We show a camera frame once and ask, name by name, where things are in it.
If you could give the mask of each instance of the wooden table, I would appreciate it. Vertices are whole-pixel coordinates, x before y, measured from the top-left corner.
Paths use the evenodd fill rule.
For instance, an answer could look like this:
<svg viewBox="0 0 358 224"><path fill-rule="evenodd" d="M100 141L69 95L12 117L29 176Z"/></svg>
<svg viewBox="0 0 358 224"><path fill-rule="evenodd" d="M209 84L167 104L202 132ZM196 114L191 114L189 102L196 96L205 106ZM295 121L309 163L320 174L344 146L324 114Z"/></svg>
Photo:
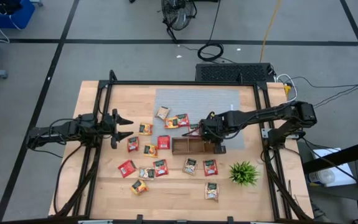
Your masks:
<svg viewBox="0 0 358 224"><path fill-rule="evenodd" d="M82 82L73 117L77 117L78 114L92 113L97 85L97 81ZM118 128L120 131L133 131L134 136L137 136L140 122L153 122L157 89L238 90L240 109L242 111L256 109L253 88L247 86L113 85L109 111L117 108L123 118L134 121L132 125L120 126ZM271 106L286 101L281 83L268 83L268 93ZM262 106L264 106L261 92L260 97ZM276 126L282 123L283 121L275 121ZM172 156L170 150L160 150L158 158L144 157L144 144L150 142L150 136L139 136L139 151L130 154L126 148L126 139L118 144L117 149L112 149L110 140L106 139L101 149L90 218L133 220L136 219L137 214L142 214L145 220L224 221L227 220L228 216L233 216L236 221L273 221L266 169L260 161L262 146L259 125L247 126L243 131L243 138L246 145L245 149L228 149L226 154L221 155L191 156L199 161L195 176L182 172L186 156ZM69 142L65 149L64 158L77 146L78 142ZM287 140L286 147L298 151L294 140ZM83 153L84 148L74 154L65 164L60 178L59 192L57 193L59 209L77 188ZM299 156L286 150L281 150L280 153L286 183L291 180L293 197L296 198L304 212L313 217ZM166 159L169 175L158 177L154 181L147 181L149 192L136 196L130 191L130 186L137 180L138 172L124 179L117 169L120 164L128 159L133 160L137 167L152 166L154 161ZM204 176L202 161L206 159L217 160L219 175ZM231 183L228 179L229 165L242 161L250 161L251 164L257 166L261 173L256 187L241 187ZM218 203L204 199L206 182L216 182L220 185ZM80 214L83 214L84 211L87 190L84 191L82 197ZM280 217L285 217L279 193L277 193L277 199Z"/></svg>

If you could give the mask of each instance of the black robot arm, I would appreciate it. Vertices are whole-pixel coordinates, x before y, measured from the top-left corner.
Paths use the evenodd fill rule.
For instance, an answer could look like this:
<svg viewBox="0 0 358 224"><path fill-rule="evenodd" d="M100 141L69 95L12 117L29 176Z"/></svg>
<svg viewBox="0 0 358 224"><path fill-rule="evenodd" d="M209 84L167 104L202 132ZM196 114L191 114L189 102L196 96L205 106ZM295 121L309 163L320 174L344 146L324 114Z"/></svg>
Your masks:
<svg viewBox="0 0 358 224"><path fill-rule="evenodd" d="M32 128L27 136L27 147L35 149L50 142L65 144L68 141L79 141L82 144L94 147L93 144L97 142L95 138L102 138L107 135L111 136L111 147L116 149L116 142L133 134L133 132L121 133L117 131L117 124L126 125L133 124L133 122L121 118L116 109L112 110L112 115L105 114L100 122L93 114L83 114L75 119L60 119L57 121L64 120L69 121L58 126L51 124L49 127Z"/></svg>
<svg viewBox="0 0 358 224"><path fill-rule="evenodd" d="M278 119L286 120L286 123L268 132L270 146L283 144L288 135L300 128L310 128L317 123L311 104L294 101L272 108L249 112L228 111L221 114L210 112L206 119L199 121L199 133L203 140L220 145L223 140L234 138L243 128L250 124Z"/></svg>

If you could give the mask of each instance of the concrete floor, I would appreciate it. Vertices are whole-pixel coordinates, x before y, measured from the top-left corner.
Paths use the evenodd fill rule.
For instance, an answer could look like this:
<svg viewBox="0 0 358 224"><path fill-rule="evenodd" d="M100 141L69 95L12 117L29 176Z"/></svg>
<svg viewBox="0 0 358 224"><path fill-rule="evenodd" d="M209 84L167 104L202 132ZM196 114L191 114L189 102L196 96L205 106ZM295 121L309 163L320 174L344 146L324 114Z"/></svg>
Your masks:
<svg viewBox="0 0 358 224"><path fill-rule="evenodd" d="M137 0L134 4L128 0L43 2L44 7L36 6L26 29L5 30L13 44L0 44L0 69L9 73L8 79L0 79L0 201L55 55L59 60L37 126L49 125L57 118L71 118L81 81L107 79L110 69L119 80L194 80L195 65L201 63L196 52L173 44L158 44L169 36L161 22L162 13L157 12L161 8L157 0ZM68 40L116 42L66 43L61 54L55 54L75 2L78 7L66 36ZM358 26L358 1L346 3ZM223 1L213 39L262 40L274 6L275 1L271 0ZM216 7L211 2L197 3L197 18L176 32L177 38L208 39ZM23 43L33 42L32 39L42 39L43 44ZM156 41L143 44L141 40L147 39ZM119 40L133 40L135 44L121 44ZM340 0L283 0L268 40L319 42L266 46L263 61L273 64L279 74L304 76L315 85L358 83L358 39ZM328 42L337 43L327 46ZM245 42L228 44L224 57L235 62L258 62L260 49L260 45ZM303 80L296 80L295 84L298 99L310 103L339 91L315 89ZM342 148L358 143L358 90L316 112L318 124L307 130L310 141ZM57 154L64 151L54 144L44 149ZM59 158L48 154L27 152L4 221L47 216L60 163ZM358 218L355 201L315 193L311 197L334 222L350 223Z"/></svg>

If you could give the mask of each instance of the artificial plant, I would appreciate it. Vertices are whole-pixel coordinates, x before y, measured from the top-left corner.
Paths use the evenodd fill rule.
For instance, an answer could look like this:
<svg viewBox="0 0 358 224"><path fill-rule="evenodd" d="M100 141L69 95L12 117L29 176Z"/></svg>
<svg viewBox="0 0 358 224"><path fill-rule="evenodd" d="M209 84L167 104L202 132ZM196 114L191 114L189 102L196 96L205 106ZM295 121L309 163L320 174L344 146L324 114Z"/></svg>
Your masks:
<svg viewBox="0 0 358 224"><path fill-rule="evenodd" d="M236 182L239 185L256 186L258 176L260 175L259 171L256 170L256 166L253 166L248 162L242 162L239 164L236 162L233 166L230 166L230 178L232 182Z"/></svg>

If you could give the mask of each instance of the wooden tray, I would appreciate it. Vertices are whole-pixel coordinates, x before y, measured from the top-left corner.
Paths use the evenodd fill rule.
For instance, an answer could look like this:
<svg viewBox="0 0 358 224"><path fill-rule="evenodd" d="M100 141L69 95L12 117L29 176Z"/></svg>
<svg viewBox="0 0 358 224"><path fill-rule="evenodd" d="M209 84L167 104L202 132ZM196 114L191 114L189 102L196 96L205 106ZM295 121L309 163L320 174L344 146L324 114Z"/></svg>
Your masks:
<svg viewBox="0 0 358 224"><path fill-rule="evenodd" d="M213 154L215 144L204 142L201 138L172 138L172 154L196 155Z"/></svg>

